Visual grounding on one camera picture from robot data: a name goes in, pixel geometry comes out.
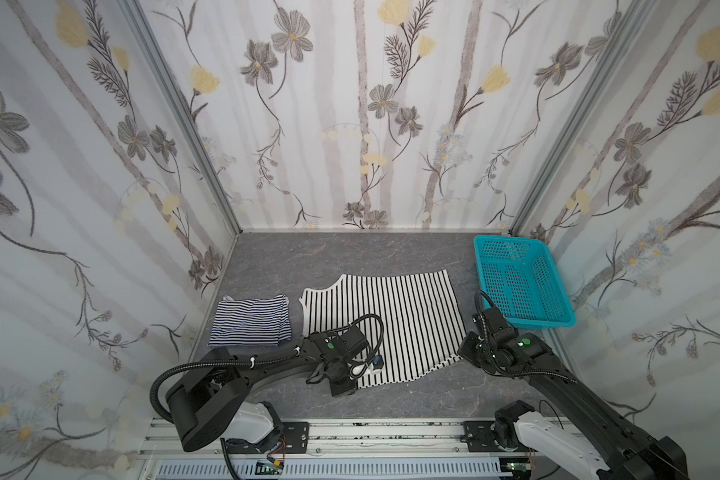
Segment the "black white striped tank top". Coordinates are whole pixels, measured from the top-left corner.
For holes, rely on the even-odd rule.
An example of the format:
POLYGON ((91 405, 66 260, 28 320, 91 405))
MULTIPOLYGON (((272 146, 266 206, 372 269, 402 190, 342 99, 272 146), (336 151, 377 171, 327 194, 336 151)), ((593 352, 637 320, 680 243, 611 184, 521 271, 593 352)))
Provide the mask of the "black white striped tank top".
POLYGON ((382 365, 369 367, 358 378, 361 389, 409 383, 460 360, 466 337, 448 272, 402 276, 343 274, 326 289, 307 288, 299 302, 303 333, 333 330, 366 314, 358 328, 375 343, 382 365))

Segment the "blue white striped tank top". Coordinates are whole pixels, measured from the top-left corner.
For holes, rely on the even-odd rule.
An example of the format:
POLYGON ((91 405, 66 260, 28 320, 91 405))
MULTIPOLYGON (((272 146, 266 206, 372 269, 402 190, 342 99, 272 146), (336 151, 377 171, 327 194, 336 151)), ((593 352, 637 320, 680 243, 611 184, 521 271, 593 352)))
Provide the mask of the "blue white striped tank top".
POLYGON ((285 295, 244 300, 225 295, 217 303, 208 346, 278 347, 291 339, 289 300, 285 295))

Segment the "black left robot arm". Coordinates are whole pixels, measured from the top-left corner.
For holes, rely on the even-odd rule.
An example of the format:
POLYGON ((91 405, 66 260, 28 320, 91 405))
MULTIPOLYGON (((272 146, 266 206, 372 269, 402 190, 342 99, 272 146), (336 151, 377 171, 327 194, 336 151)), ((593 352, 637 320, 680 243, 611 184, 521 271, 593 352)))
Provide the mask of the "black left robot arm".
POLYGON ((326 381, 333 397, 352 395, 379 357, 384 336, 381 317, 370 313, 346 326, 310 334, 285 356, 245 359, 224 347, 214 348, 199 361, 158 375, 150 387, 150 404, 174 425, 186 452, 217 440, 269 448, 284 433, 284 424, 270 403, 249 403, 252 392, 304 376, 308 385, 326 381))

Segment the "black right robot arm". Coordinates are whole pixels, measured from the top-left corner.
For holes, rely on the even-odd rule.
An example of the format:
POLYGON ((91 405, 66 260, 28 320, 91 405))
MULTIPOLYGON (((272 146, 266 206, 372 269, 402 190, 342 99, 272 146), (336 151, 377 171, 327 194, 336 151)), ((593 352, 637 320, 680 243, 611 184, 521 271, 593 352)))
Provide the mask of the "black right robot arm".
POLYGON ((466 336, 459 356, 489 376, 527 382, 579 431, 573 435, 515 401, 494 416, 500 447, 535 450, 578 479, 688 478, 686 454, 674 440, 656 438, 618 413, 548 344, 510 324, 485 292, 477 292, 474 303, 478 330, 466 336))

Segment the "teal plastic basket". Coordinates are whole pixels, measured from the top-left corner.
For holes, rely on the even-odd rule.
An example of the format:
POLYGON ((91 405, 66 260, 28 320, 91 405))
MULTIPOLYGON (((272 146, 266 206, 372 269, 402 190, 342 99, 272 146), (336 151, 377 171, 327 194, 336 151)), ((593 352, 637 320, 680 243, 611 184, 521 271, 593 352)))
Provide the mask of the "teal plastic basket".
POLYGON ((570 328, 576 317, 547 245, 535 239, 473 239, 480 289, 518 328, 570 328))

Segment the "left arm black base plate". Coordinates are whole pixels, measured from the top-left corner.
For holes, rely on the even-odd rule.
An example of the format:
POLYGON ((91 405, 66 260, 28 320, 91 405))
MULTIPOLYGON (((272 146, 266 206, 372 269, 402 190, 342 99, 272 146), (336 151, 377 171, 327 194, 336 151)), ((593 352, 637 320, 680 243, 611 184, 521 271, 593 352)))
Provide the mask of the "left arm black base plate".
POLYGON ((276 425, 258 442, 225 438, 223 444, 231 454, 304 454, 307 451, 309 427, 308 422, 285 422, 276 425))

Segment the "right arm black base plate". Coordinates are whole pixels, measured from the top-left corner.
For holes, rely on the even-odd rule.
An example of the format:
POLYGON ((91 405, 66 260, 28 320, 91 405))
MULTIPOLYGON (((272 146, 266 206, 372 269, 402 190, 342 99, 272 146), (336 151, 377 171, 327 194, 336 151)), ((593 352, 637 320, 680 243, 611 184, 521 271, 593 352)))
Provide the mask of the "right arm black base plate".
POLYGON ((461 442, 467 445, 470 453, 500 452, 493 426, 493 420, 464 421, 461 442))

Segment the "aluminium mounting rail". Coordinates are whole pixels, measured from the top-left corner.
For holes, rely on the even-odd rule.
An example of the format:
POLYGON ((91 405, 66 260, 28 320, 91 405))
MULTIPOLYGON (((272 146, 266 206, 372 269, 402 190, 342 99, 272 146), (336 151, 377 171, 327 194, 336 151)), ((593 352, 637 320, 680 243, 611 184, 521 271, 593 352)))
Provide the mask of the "aluminium mounting rail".
MULTIPOLYGON (((307 459, 338 457, 474 457, 464 418, 308 419, 307 459)), ((175 427, 155 419, 138 448, 141 458, 219 459, 217 441, 191 453, 175 427)))

